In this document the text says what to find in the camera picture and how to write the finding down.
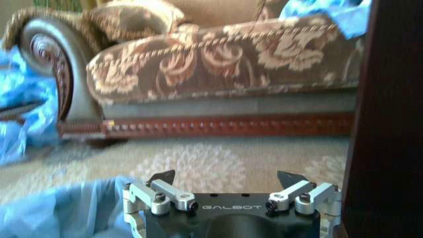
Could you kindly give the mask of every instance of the sofa cushion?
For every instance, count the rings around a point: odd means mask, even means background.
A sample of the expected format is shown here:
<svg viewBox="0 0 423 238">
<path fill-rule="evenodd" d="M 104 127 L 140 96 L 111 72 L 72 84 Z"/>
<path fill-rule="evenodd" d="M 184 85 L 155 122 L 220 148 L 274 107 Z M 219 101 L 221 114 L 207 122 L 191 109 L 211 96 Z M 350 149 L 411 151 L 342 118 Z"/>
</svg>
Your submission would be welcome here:
<svg viewBox="0 0 423 238">
<path fill-rule="evenodd" d="M 185 21 L 184 13 L 160 0 L 111 1 L 84 12 L 84 18 L 109 41 L 127 41 L 171 32 Z"/>
<path fill-rule="evenodd" d="M 149 37 L 92 59 L 87 83 L 100 103 L 143 103 L 355 87 L 360 39 L 315 15 Z"/>
<path fill-rule="evenodd" d="M 265 0 L 168 0 L 201 27 L 253 21 Z"/>
</svg>

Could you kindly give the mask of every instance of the silver metal clamp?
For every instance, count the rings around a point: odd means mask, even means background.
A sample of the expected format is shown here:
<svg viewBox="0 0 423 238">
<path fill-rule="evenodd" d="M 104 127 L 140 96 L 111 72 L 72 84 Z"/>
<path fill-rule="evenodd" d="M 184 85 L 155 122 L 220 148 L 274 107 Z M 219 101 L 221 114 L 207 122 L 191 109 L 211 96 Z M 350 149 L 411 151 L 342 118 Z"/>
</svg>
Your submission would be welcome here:
<svg viewBox="0 0 423 238">
<path fill-rule="evenodd" d="M 274 212 L 288 210 L 290 203 L 295 200 L 295 198 L 300 194 L 311 191 L 315 187 L 315 183 L 302 180 L 286 190 L 271 193 L 268 202 L 265 203 L 267 210 Z"/>
<path fill-rule="evenodd" d="M 316 209 L 331 216 L 342 214 L 342 192 L 331 183 L 324 182 L 295 199 L 298 213 L 311 215 Z"/>
<path fill-rule="evenodd" d="M 156 179 L 152 181 L 151 188 L 164 193 L 175 204 L 177 210 L 193 213 L 199 208 L 199 204 L 195 201 L 195 195 L 191 192 L 179 190 L 163 180 Z"/>
<path fill-rule="evenodd" d="M 132 236 L 135 238 L 145 237 L 144 221 L 140 217 L 140 211 L 151 208 L 151 213 L 164 215 L 169 212 L 171 202 L 165 195 L 153 191 L 143 183 L 129 183 L 123 191 L 124 204 L 124 222 L 131 224 Z"/>
</svg>

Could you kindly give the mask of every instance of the dark wooden furniture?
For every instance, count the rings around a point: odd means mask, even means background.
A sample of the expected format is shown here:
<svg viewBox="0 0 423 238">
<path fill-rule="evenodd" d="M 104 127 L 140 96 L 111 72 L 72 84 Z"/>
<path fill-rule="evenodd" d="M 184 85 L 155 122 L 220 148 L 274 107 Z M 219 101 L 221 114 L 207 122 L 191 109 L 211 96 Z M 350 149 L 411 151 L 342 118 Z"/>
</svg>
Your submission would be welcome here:
<svg viewBox="0 0 423 238">
<path fill-rule="evenodd" d="M 343 226 L 351 238 L 423 237 L 423 1 L 372 4 Z"/>
</svg>

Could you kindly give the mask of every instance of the wooden panel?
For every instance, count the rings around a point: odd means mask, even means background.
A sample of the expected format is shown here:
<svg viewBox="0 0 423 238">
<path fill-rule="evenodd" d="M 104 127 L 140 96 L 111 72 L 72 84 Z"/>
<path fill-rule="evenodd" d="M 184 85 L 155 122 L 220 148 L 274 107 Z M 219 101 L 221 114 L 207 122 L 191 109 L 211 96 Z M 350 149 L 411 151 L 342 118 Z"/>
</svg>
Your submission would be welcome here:
<svg viewBox="0 0 423 238">
<path fill-rule="evenodd" d="M 423 1 L 374 0 L 344 180 L 350 237 L 423 237 Z"/>
<path fill-rule="evenodd" d="M 61 134 L 87 134 L 92 123 L 60 123 Z M 348 135 L 352 114 L 219 116 L 155 119 L 116 119 L 97 123 L 92 133 L 105 138 L 168 136 Z"/>
</svg>

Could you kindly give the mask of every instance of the carpet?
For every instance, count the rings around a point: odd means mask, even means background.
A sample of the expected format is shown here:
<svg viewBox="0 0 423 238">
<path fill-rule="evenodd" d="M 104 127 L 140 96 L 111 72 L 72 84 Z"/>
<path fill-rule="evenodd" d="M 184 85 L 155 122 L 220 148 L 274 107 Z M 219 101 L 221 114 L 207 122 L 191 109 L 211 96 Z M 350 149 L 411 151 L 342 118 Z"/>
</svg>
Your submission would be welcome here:
<svg viewBox="0 0 423 238">
<path fill-rule="evenodd" d="M 96 149 L 68 141 L 31 148 L 29 162 L 0 168 L 0 204 L 57 186 L 117 175 L 148 179 L 176 170 L 173 185 L 192 192 L 275 192 L 276 172 L 342 186 L 347 137 L 167 138 Z"/>
</svg>

